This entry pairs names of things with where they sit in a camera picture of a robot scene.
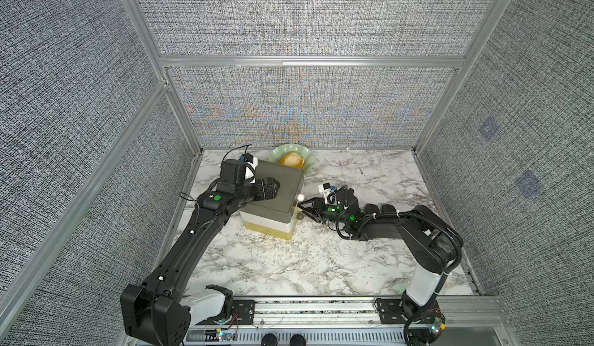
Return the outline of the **three-drawer storage cabinet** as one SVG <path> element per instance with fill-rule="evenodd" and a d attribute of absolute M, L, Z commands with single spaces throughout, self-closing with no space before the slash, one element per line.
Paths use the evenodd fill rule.
<path fill-rule="evenodd" d="M 280 183 L 280 188 L 274 199 L 253 201 L 239 210 L 244 227 L 278 239 L 291 240 L 297 221 L 297 197 L 303 189 L 303 170 L 259 160 L 256 177 L 273 177 Z"/>

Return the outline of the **black computer mouse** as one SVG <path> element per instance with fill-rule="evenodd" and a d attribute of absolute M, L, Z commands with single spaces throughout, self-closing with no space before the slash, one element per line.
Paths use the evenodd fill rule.
<path fill-rule="evenodd" d="M 396 208 L 392 205 L 382 205 L 381 206 L 381 213 L 395 214 L 396 212 L 397 212 Z"/>
<path fill-rule="evenodd" d="M 379 207 L 377 205 L 367 204 L 364 207 L 364 213 L 366 215 L 379 214 L 380 213 L 380 209 L 379 209 Z"/>

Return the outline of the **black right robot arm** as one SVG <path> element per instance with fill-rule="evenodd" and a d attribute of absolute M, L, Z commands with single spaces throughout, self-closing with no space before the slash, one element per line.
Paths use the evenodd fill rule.
<path fill-rule="evenodd" d="M 298 208 L 320 224 L 332 225 L 343 240 L 367 242 L 400 239 L 417 267 L 403 294 L 403 307 L 412 314 L 433 309 L 447 276 L 462 260 L 463 239 L 450 225 L 425 205 L 400 211 L 393 205 L 361 207 L 354 190 L 324 184 L 320 196 L 300 198 Z"/>

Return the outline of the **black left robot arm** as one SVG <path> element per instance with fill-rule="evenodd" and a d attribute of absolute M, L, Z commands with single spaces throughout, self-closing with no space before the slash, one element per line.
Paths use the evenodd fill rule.
<path fill-rule="evenodd" d="M 193 270 L 230 216 L 252 201 L 274 199 L 280 183 L 256 175 L 258 158 L 244 154 L 223 160 L 218 179 L 197 197 L 190 221 L 165 258 L 139 285 L 129 284 L 120 296 L 125 333 L 152 345 L 180 345 L 195 324 L 227 318 L 232 295 L 208 287 L 198 301 L 183 304 Z"/>

